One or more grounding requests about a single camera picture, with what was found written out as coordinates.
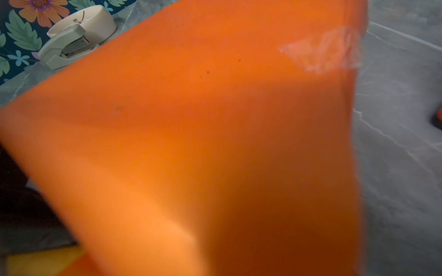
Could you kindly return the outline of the yellow wrapping paper sheet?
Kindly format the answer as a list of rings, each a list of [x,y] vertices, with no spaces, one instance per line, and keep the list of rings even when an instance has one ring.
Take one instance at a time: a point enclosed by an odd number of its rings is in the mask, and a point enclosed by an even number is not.
[[[356,276],[366,1],[178,1],[1,109],[66,276]]]

